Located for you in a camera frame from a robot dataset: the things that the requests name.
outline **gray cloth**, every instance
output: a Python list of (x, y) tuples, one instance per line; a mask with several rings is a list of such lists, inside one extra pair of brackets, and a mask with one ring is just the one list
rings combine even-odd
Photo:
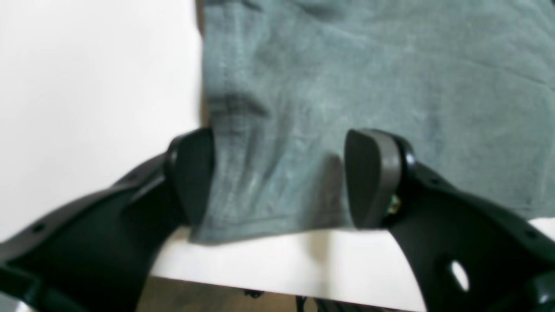
[(350, 128), (406, 137), (455, 186), (555, 215), (549, 0), (205, 0), (216, 144), (192, 240), (350, 227)]

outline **screw hole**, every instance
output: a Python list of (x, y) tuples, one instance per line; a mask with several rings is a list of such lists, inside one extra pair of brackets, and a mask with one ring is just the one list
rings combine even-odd
[(525, 230), (524, 233), (526, 233), (526, 236), (528, 236), (529, 238), (532, 238), (532, 239), (538, 237), (536, 232), (534, 232), (532, 230)]
[(46, 228), (46, 226), (44, 224), (40, 223), (40, 224), (35, 225), (31, 229), (31, 231), (36, 234), (36, 233), (42, 232), (44, 230), (44, 228)]
[(447, 266), (447, 270), (453, 277), (458, 289), (467, 293), (470, 290), (470, 281), (468, 280), (468, 275), (466, 274), (466, 271), (462, 267), (461, 263), (457, 260), (453, 260)]

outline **wooden floor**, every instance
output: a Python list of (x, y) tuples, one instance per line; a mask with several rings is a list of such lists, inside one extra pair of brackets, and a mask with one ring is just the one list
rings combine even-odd
[[(149, 278), (136, 312), (296, 312), (295, 297), (264, 293), (259, 298), (245, 295), (243, 289), (191, 283), (181, 280)], [(306, 312), (317, 312), (312, 299), (305, 304)], [(385, 312), (373, 307), (352, 311)]]

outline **black plastic arm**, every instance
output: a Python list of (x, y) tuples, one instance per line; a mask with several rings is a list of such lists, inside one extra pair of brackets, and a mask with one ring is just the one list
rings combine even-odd
[(509, 210), (457, 190), (418, 163), (406, 140), (351, 130), (345, 167), (355, 224), (389, 229), (428, 312), (553, 306), (554, 242)]
[(166, 238), (187, 212), (202, 215), (213, 166), (210, 130), (177, 137), (110, 188), (0, 244), (0, 291), (40, 312), (134, 311)]

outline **oval hole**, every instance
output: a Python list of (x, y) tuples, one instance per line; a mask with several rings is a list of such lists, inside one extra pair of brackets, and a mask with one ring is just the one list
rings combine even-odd
[(453, 275), (454, 280), (457, 282), (458, 287), (467, 293), (470, 290), (470, 281), (465, 269), (457, 260), (451, 261), (448, 267), (450, 273)]

